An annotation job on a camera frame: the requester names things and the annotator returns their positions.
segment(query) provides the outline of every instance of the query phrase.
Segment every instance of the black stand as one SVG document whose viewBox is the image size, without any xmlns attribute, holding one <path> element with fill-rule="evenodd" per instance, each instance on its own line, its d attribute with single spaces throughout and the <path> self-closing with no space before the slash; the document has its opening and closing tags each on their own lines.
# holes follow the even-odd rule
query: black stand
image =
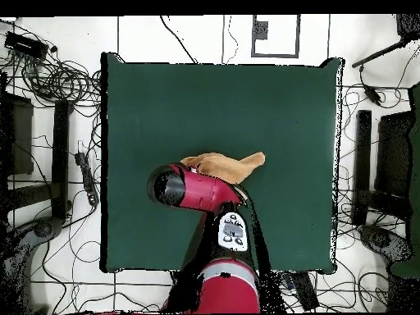
<svg viewBox="0 0 420 315">
<path fill-rule="evenodd" d="M 371 54 L 369 57 L 362 59 L 361 61 L 355 62 L 352 67 L 358 67 L 364 63 L 370 62 L 373 59 L 377 59 L 384 54 L 392 52 L 397 48 L 403 48 L 408 43 L 414 40 L 420 39 L 420 15 L 407 14 L 407 15 L 396 15 L 397 21 L 397 33 L 401 37 L 398 43 L 394 43 L 388 48 L 384 48 L 379 52 Z"/>
<path fill-rule="evenodd" d="M 377 58 L 379 58 L 380 56 L 383 56 L 384 54 L 387 54 L 387 53 L 389 53 L 389 52 L 395 51 L 397 48 L 402 48 L 402 47 L 405 47 L 405 46 L 407 45 L 407 43 L 409 43 L 409 41 L 406 41 L 406 40 L 401 39 L 398 43 L 394 43 L 393 45 L 391 45 L 391 46 L 389 46 L 389 47 L 387 47 L 387 48 L 384 48 L 384 49 L 382 49 L 382 50 L 381 50 L 381 51 L 379 51 L 379 52 L 376 52 L 376 53 L 371 54 L 369 57 L 366 57 L 366 58 L 364 58 L 364 59 L 362 59 L 362 60 L 360 60 L 360 61 L 358 61 L 358 62 L 355 62 L 355 63 L 352 65 L 352 67 L 358 67 L 358 66 L 361 66 L 361 65 L 363 65 L 364 63 L 370 62 L 370 61 L 372 61 L 373 59 L 377 59 Z"/>
</svg>

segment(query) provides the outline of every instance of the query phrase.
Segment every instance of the black border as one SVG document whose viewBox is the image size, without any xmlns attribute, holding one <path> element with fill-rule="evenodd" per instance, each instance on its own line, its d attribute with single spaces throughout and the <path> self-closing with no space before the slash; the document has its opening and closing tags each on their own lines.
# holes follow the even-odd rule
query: black border
<svg viewBox="0 0 420 315">
<path fill-rule="evenodd" d="M 252 58 L 299 58 L 300 50 L 300 15 L 297 16 L 296 21 L 296 40 L 294 44 L 294 54 L 266 54 L 266 53 L 256 53 L 255 52 L 255 40 L 256 35 L 254 33 L 255 25 L 257 23 L 257 15 L 253 15 L 253 33 L 252 33 L 252 47 L 251 47 L 251 57 Z"/>
<path fill-rule="evenodd" d="M 107 246 L 108 246 L 108 201 L 107 201 L 107 176 L 108 176 L 108 53 L 101 53 L 101 135 L 105 139 L 102 142 L 102 166 L 101 166 L 101 255 L 99 269 L 108 273 L 107 270 Z"/>
<path fill-rule="evenodd" d="M 125 62 L 118 53 L 115 52 L 103 52 L 101 54 L 101 127 L 102 127 L 102 136 L 104 139 L 108 137 L 108 123 L 107 123 L 107 89 L 108 89 L 108 55 L 114 55 L 115 58 L 123 64 L 170 64 L 168 62 Z M 305 65 L 295 65 L 301 67 L 312 67 L 317 69 L 323 69 L 330 62 L 335 59 L 340 60 L 340 66 L 336 72 L 336 139 L 337 143 L 335 146 L 335 157 L 334 163 L 336 164 L 333 168 L 333 177 L 332 177 L 332 217 L 331 217 L 331 265 L 333 271 L 329 272 L 325 270 L 314 269 L 312 271 L 319 272 L 320 274 L 333 274 L 337 270 L 336 265 L 336 238 L 338 231 L 338 196 L 339 196 L 339 168 L 340 168 L 340 139 L 341 139 L 341 123 L 342 123 L 342 91 L 343 91 L 343 71 L 345 67 L 345 60 L 343 58 L 329 57 L 319 66 L 305 66 Z M 195 65 L 194 63 L 186 63 L 186 65 Z M 215 65 L 213 63 L 204 63 L 202 65 Z M 240 64 L 243 66 L 277 66 L 276 64 Z M 107 141 L 103 143 L 102 146 L 102 166 L 101 166 L 101 256 L 99 259 L 99 269 L 104 273 L 113 273 L 107 270 L 107 228 L 108 228 L 108 204 L 107 204 L 107 174 L 108 174 L 108 144 Z M 147 270 L 147 271 L 165 271 L 162 269 L 146 269 L 146 268 L 123 268 L 124 270 Z"/>
</svg>

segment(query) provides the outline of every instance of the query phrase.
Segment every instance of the tile grout line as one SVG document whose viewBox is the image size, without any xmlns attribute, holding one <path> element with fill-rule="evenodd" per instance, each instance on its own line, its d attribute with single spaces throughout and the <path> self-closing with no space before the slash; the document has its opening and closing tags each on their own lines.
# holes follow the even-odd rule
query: tile grout line
<svg viewBox="0 0 420 315">
<path fill-rule="evenodd" d="M 116 54 L 120 55 L 120 17 L 116 17 Z"/>
<path fill-rule="evenodd" d="M 30 281 L 31 283 L 34 284 L 56 284 L 56 285 L 60 285 L 60 282 L 57 281 Z M 163 287 L 171 287 L 172 284 L 152 284 L 152 283 L 88 283 L 88 282 L 80 282 L 80 281 L 75 281 L 75 282 L 71 282 L 71 281 L 63 281 L 62 284 L 65 285 L 93 285 L 93 286 L 98 286 L 98 285 L 105 285 L 105 286 L 114 286 L 116 287 L 117 285 L 122 285 L 122 286 L 163 286 Z M 349 293 L 358 293 L 357 290 L 329 290 L 329 289 L 317 289 L 317 292 L 349 292 Z M 375 293 L 376 290 L 360 290 L 360 292 L 362 293 Z"/>
<path fill-rule="evenodd" d="M 112 310 L 115 312 L 115 301 L 116 301 L 116 273 L 114 273 L 114 296 L 112 301 Z"/>
<path fill-rule="evenodd" d="M 328 14 L 328 40 L 326 41 L 326 59 L 330 57 L 331 13 Z"/>
<path fill-rule="evenodd" d="M 225 15 L 223 15 L 223 28 L 221 29 L 221 64 L 225 59 Z"/>
</svg>

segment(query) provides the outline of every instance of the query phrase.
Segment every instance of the black bar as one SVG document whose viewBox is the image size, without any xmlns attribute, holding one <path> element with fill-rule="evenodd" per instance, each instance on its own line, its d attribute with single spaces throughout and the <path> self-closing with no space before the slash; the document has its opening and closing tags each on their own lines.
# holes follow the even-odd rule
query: black bar
<svg viewBox="0 0 420 315">
<path fill-rule="evenodd" d="M 28 205 L 49 200 L 51 197 L 58 198 L 61 195 L 61 187 L 59 184 L 40 184 L 33 186 L 20 187 L 19 189 L 11 189 L 8 192 L 9 204 L 8 211 L 27 207 Z"/>
<path fill-rule="evenodd" d="M 69 162 L 69 115 L 73 107 L 66 100 L 55 102 L 54 140 L 52 145 L 52 183 L 60 186 L 60 195 L 51 201 L 52 216 L 66 219 Z"/>
<path fill-rule="evenodd" d="M 319 301 L 315 289 L 313 288 L 311 278 L 307 272 L 297 272 L 290 274 L 296 294 L 302 308 L 305 312 L 319 307 Z"/>
<path fill-rule="evenodd" d="M 350 212 L 351 223 L 355 226 L 365 225 L 366 218 L 368 217 L 368 206 L 360 202 L 359 191 L 369 191 L 371 131 L 372 112 L 370 110 L 359 110 L 356 116 L 353 174 L 354 194 Z"/>
<path fill-rule="evenodd" d="M 383 56 L 384 54 L 387 54 L 387 53 L 389 53 L 389 52 L 392 52 L 392 51 L 396 50 L 397 48 L 402 48 L 402 47 L 404 47 L 406 44 L 407 44 L 407 42 L 405 42 L 405 41 L 401 40 L 401 41 L 399 41 L 398 43 L 394 43 L 393 45 L 391 45 L 391 46 L 389 46 L 389 47 L 387 47 L 387 48 L 384 48 L 384 49 L 382 49 L 382 50 L 381 50 L 381 51 L 379 51 L 379 52 L 376 52 L 376 53 L 371 54 L 369 57 L 366 57 L 366 58 L 364 58 L 364 59 L 362 59 L 362 60 L 360 60 L 360 61 L 358 61 L 358 62 L 355 62 L 355 63 L 352 65 L 352 67 L 358 67 L 358 66 L 361 66 L 361 65 L 363 65 L 364 63 L 370 62 L 370 61 L 372 61 L 373 59 L 377 59 L 377 58 L 379 58 L 380 56 Z"/>
<path fill-rule="evenodd" d="M 371 207 L 376 210 L 381 210 L 387 215 L 393 215 L 404 221 L 407 221 L 413 215 L 413 209 L 408 198 L 383 192 L 360 190 L 358 192 L 358 204 L 361 207 Z"/>
</svg>

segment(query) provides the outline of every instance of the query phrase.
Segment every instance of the wire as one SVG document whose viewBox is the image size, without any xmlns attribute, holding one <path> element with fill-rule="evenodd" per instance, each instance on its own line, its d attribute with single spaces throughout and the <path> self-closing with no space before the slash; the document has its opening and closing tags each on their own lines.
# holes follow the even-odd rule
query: wire
<svg viewBox="0 0 420 315">
<path fill-rule="evenodd" d="M 191 59 L 191 61 L 194 63 L 194 64 L 198 64 L 198 62 L 197 62 L 197 60 L 196 59 L 193 59 L 192 57 L 191 57 L 191 55 L 189 54 L 189 52 L 187 51 L 187 49 L 185 48 L 185 46 L 184 46 L 184 44 L 182 43 L 182 41 L 180 40 L 180 38 L 178 37 L 178 36 L 176 36 L 176 34 L 171 30 L 171 28 L 169 28 L 168 26 L 167 26 L 167 23 L 165 23 L 165 21 L 163 20 L 163 17 L 162 16 L 159 16 L 159 18 L 161 19 L 161 22 L 162 22 L 162 24 L 163 24 L 163 26 L 172 34 L 172 35 L 174 35 L 175 36 L 175 38 L 176 38 L 176 40 L 180 43 L 180 45 L 181 45 L 181 47 L 184 49 L 184 51 L 185 51 L 185 53 L 187 53 L 188 54 L 188 57 L 189 57 L 189 59 Z"/>
<path fill-rule="evenodd" d="M 234 53 L 234 55 L 232 56 L 232 57 L 230 57 L 228 60 L 227 60 L 227 62 L 226 62 L 226 64 L 229 64 L 229 62 L 233 59 L 233 58 L 235 58 L 236 57 L 236 53 L 238 52 L 238 48 L 239 48 L 239 44 L 238 44 L 238 41 L 236 41 L 236 39 L 233 37 L 233 35 L 232 35 L 232 33 L 231 33 L 231 21 L 232 21 L 232 15 L 231 15 L 231 18 L 229 19 L 229 25 L 227 26 L 227 32 L 229 33 L 229 36 L 235 41 L 235 43 L 236 43 L 236 49 L 235 49 L 235 53 Z"/>
</svg>

